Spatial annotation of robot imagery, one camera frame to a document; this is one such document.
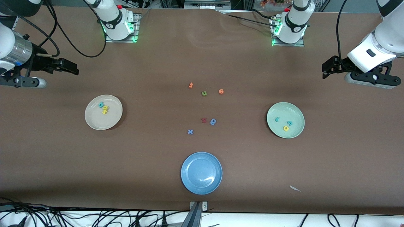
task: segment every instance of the plate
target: plate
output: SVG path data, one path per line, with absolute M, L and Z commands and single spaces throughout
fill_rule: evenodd
M 285 139 L 295 138 L 300 135 L 305 124 L 302 111 L 297 106 L 285 102 L 271 106 L 267 114 L 267 123 L 275 135 Z
M 103 102 L 108 106 L 108 112 L 103 114 L 103 109 L 98 105 Z M 87 105 L 84 118 L 88 126 L 95 130 L 112 128 L 122 117 L 122 103 L 113 95 L 100 95 Z
M 213 192 L 219 187 L 222 175 L 219 160 L 206 152 L 191 154 L 181 168 L 182 183 L 190 192 L 198 195 Z

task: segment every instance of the white floor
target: white floor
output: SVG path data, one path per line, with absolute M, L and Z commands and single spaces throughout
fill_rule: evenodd
M 81 212 L 62 212 L 69 217 L 80 217 L 85 214 L 99 214 L 99 211 L 81 211 Z M 119 211 L 113 215 L 119 215 L 123 212 Z M 6 212 L 0 214 L 0 218 L 4 216 Z M 130 213 L 132 216 L 136 216 L 137 212 Z M 162 216 L 162 212 L 151 212 L 149 214 L 157 214 Z M 167 217 L 168 224 L 181 223 L 187 215 L 187 212 L 175 214 Z M 7 227 L 10 225 L 18 224 L 26 214 L 10 214 L 4 217 L 0 221 L 0 227 Z M 251 214 L 251 213 L 203 213 L 201 227 L 212 227 L 218 225 L 218 227 L 298 227 L 305 215 L 304 214 Z M 356 219 L 355 215 L 336 215 L 341 227 L 353 227 Z M 66 218 L 74 227 L 91 227 L 96 221 L 98 216 L 87 216 L 82 219 L 72 220 Z M 154 221 L 157 216 L 144 217 L 140 220 L 142 227 L 148 227 L 150 224 L 154 226 Z M 102 220 L 98 226 L 105 226 L 110 222 L 113 217 L 108 217 Z M 133 222 L 134 217 L 119 217 L 114 222 L 119 221 L 123 227 L 129 226 L 129 223 Z M 333 224 L 337 226 L 336 222 L 331 218 Z M 36 220 L 38 227 L 44 225 Z M 385 216 L 385 215 L 360 215 L 357 227 L 400 227 L 404 223 L 403 216 Z M 55 218 L 52 219 L 53 226 L 57 225 Z M 28 216 L 25 227 L 34 227 L 32 218 Z M 114 223 L 108 227 L 121 227 L 121 224 Z M 332 227 L 327 221 L 326 214 L 310 214 L 303 227 Z

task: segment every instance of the metal mount plate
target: metal mount plate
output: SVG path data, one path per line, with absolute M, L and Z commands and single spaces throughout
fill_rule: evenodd
M 273 24 L 273 25 L 279 25 L 280 22 L 281 22 L 280 14 L 277 14 L 275 17 L 272 17 L 271 19 L 269 19 L 269 23 Z M 289 44 L 289 43 L 282 42 L 277 36 L 274 35 L 275 29 L 277 29 L 277 27 L 272 27 L 271 26 L 271 37 L 272 37 L 272 45 L 273 46 L 299 46 L 299 47 L 304 46 L 303 37 L 301 37 L 299 39 L 299 41 L 297 41 L 294 44 Z
M 134 43 L 137 42 L 139 36 L 139 29 L 140 29 L 140 18 L 142 17 L 141 13 L 134 13 L 133 14 L 133 33 L 130 34 L 123 40 L 113 40 L 107 36 L 107 42 L 117 42 L 117 43 Z
M 191 201 L 189 204 L 189 209 L 192 208 L 192 206 L 196 203 L 196 201 Z M 202 211 L 207 211 L 208 210 L 208 201 L 202 201 Z

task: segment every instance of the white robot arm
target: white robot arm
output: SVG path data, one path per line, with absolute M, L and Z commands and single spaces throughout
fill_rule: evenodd
M 389 73 L 391 61 L 404 54 L 404 0 L 376 1 L 383 21 L 347 58 L 333 56 L 326 61 L 322 66 L 323 79 L 330 74 L 348 72 L 345 80 L 349 83 L 387 89 L 400 85 L 401 79 Z
M 377 0 L 383 22 L 368 34 L 348 57 L 363 72 L 404 53 L 404 1 Z
M 0 0 L 1 17 L 12 15 L 29 17 L 35 15 L 42 5 L 42 0 Z M 44 79 L 30 77 L 31 71 L 65 71 L 78 75 L 77 65 L 66 59 L 46 57 L 46 50 L 31 43 L 29 35 L 11 30 L 0 23 L 0 85 L 13 87 L 44 88 Z M 27 69 L 25 76 L 21 70 Z
M 274 32 L 282 42 L 293 44 L 303 37 L 307 28 L 307 22 L 314 12 L 312 0 L 295 0 L 288 12 L 283 12 L 277 17 L 281 18 L 279 29 Z
M 133 12 L 116 6 L 114 0 L 85 0 L 97 12 L 109 38 L 123 40 L 134 32 Z

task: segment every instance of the light green plate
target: light green plate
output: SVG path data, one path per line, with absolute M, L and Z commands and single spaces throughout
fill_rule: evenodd
M 276 103 L 268 110 L 267 122 L 269 128 L 279 137 L 285 139 L 295 138 L 304 129 L 304 116 L 302 111 L 297 106 L 291 103 Z M 285 131 L 284 126 L 289 127 L 288 131 Z

